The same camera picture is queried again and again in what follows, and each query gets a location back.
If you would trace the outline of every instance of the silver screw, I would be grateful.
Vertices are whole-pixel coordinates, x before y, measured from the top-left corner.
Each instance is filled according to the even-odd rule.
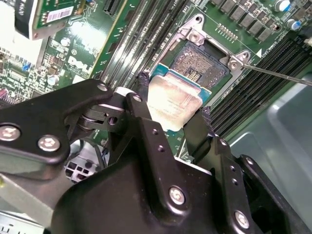
[[[54,152],[60,148],[60,142],[55,136],[46,135],[40,138],[38,146],[43,151]]]
[[[250,165],[253,165],[254,164],[254,162],[250,159],[250,158],[246,158],[246,160],[247,160],[247,162],[250,164]]]
[[[102,90],[102,91],[107,91],[107,87],[105,86],[105,84],[98,84],[97,87]]]
[[[20,137],[20,130],[14,126],[1,126],[0,127],[0,140],[12,141]]]
[[[134,95],[133,99],[138,101],[138,102],[142,102],[142,99],[138,95]]]
[[[176,187],[172,187],[169,190],[169,195],[171,200],[177,205],[182,205],[185,202],[185,196],[183,192]]]
[[[197,33],[193,32],[190,34],[190,41],[196,43],[199,39],[199,36]]]
[[[241,211],[236,211],[235,212],[235,218],[238,221],[239,225],[244,228],[248,229],[249,228],[249,222],[246,216],[241,212]]]
[[[235,70],[237,68],[237,63],[236,62],[232,62],[231,63],[231,69]]]
[[[220,139],[220,141],[221,141],[222,145],[225,145],[225,146],[227,145],[227,143],[224,139]]]

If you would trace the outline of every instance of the metal rod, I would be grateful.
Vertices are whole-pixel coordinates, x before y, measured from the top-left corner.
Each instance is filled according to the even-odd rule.
[[[291,80],[291,81],[296,82],[296,83],[312,86],[312,82],[308,81],[308,80],[303,80],[303,79],[298,79],[298,78],[295,78],[295,77],[290,77],[290,76],[287,76],[287,75],[284,75],[284,74],[280,74],[280,73],[277,73],[277,72],[264,70],[264,69],[261,69],[261,68],[258,68],[258,67],[253,67],[253,66],[246,65],[246,64],[244,64],[243,67],[251,69],[251,70],[254,70],[254,71],[266,73],[266,74],[269,74],[269,75],[272,75],[272,76],[280,77],[280,78],[283,78],[283,79]]]
[[[181,155],[182,155],[182,150],[183,150],[184,145],[185,145],[185,143],[186,143],[185,136],[182,138],[182,141],[181,141],[181,142],[182,142],[182,143],[180,144],[180,147],[179,147],[179,149],[178,149],[178,151],[177,151],[177,154],[176,154],[176,156],[177,156],[178,158],[181,157]]]

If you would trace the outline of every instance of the barcode label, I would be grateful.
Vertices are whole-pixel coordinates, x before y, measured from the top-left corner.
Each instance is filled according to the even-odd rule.
[[[67,16],[70,16],[73,12],[73,9],[74,9],[74,7],[71,6],[71,7],[66,7],[63,9],[59,9],[56,11],[49,12],[48,18],[47,18],[47,23],[55,21],[55,20],[59,20],[61,18],[67,17]]]

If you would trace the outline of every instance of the cable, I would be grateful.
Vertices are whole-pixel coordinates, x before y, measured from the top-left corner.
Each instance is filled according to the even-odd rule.
[[[97,154],[98,164],[99,164],[99,166],[100,166],[100,168],[102,170],[105,169],[107,167],[107,163],[106,163],[106,160],[102,158],[101,151],[99,150],[98,145],[93,143],[88,138],[83,138],[82,140],[84,140],[85,142],[89,143],[95,149],[96,154]]]
[[[71,155],[68,156],[67,160],[65,161],[65,165],[67,165],[67,163],[70,160],[74,159],[75,157],[77,157],[81,153],[81,151],[82,151],[82,149],[84,147],[84,141],[83,140],[79,140],[79,142],[80,142],[79,150],[77,152],[74,152],[74,153],[72,153]]]

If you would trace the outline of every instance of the capacitor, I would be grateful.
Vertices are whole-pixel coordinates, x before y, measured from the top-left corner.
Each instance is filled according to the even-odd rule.
[[[54,86],[59,82],[59,76],[57,75],[48,76],[47,82],[49,85]]]
[[[62,38],[62,39],[60,40],[60,44],[61,44],[62,46],[70,46],[70,39],[69,39],[69,38]]]
[[[278,0],[275,5],[274,9],[277,12],[288,11],[291,6],[291,2],[289,0]]]
[[[301,27],[300,21],[296,21],[294,19],[290,19],[287,21],[287,27],[290,28],[293,31],[297,31]]]

